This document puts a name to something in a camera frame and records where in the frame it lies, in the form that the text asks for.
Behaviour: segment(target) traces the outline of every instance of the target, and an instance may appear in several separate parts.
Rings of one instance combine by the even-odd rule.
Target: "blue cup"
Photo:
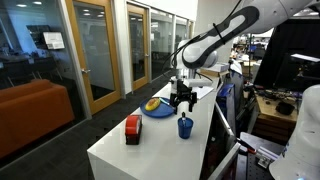
[[[185,118],[184,122],[182,118],[178,119],[179,136],[182,139],[188,139],[193,127],[193,121],[190,118]]]

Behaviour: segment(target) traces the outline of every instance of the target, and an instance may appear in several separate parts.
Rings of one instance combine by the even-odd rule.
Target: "white table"
[[[169,98],[170,89],[168,84],[154,96]],[[192,113],[188,103],[182,102],[178,114],[165,119],[145,116],[138,108],[132,114],[142,114],[139,145],[126,145],[124,120],[87,150],[95,179],[198,180],[216,96],[214,89],[198,100]],[[178,135],[177,120],[182,112],[194,121],[187,140]]]

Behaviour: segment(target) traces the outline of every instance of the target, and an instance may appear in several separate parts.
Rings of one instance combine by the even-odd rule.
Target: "orange chair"
[[[66,88],[48,80],[0,90],[0,158],[73,119]]]

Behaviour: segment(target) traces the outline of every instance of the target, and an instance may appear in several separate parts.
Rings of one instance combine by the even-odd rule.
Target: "blue plate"
[[[162,99],[167,102],[170,101],[168,98],[162,98]],[[146,99],[140,104],[140,109],[143,112],[143,114],[153,118],[165,118],[173,114],[174,112],[173,108],[171,106],[164,104],[163,102],[160,102],[160,105],[155,110],[147,111],[145,107],[149,100],[150,99]]]

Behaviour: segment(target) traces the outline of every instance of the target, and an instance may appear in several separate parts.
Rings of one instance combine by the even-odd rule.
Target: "banana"
[[[151,98],[147,104],[146,104],[146,107],[145,109],[147,111],[153,111],[155,110],[157,107],[159,107],[160,105],[160,99],[159,98]]]

